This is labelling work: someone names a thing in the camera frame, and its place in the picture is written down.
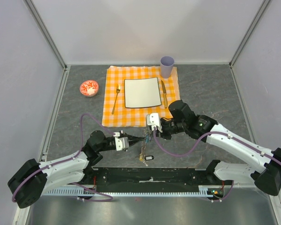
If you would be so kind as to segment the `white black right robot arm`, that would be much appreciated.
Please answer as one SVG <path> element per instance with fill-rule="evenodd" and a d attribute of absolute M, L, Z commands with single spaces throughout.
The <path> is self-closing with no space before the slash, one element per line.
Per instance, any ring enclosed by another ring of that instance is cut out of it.
<path fill-rule="evenodd" d="M 209 184 L 220 180 L 251 183 L 266 194 L 277 196 L 281 190 L 281 148 L 271 150 L 254 144 L 226 129 L 206 115 L 196 115 L 182 100 L 170 104 L 171 119 L 153 121 L 154 137 L 169 140 L 173 134 L 186 133 L 199 142 L 219 147 L 241 159 L 243 164 L 213 161 L 214 167 L 205 172 Z"/>

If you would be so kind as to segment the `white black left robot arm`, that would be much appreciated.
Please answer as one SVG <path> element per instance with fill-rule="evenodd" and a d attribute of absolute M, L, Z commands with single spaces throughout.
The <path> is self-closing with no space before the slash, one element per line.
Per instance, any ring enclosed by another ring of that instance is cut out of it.
<path fill-rule="evenodd" d="M 123 131 L 106 137 L 102 131 L 96 130 L 91 133 L 82 148 L 71 155 L 46 162 L 30 159 L 7 183 L 12 193 L 12 202 L 23 209 L 55 188 L 78 182 L 89 184 L 94 177 L 92 167 L 103 158 L 102 151 L 128 150 L 144 139 Z"/>

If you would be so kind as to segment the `black key tag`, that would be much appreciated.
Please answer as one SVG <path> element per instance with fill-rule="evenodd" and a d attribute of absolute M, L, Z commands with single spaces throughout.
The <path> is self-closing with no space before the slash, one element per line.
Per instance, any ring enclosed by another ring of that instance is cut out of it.
<path fill-rule="evenodd" d="M 145 161 L 154 160 L 154 156 L 145 156 Z"/>

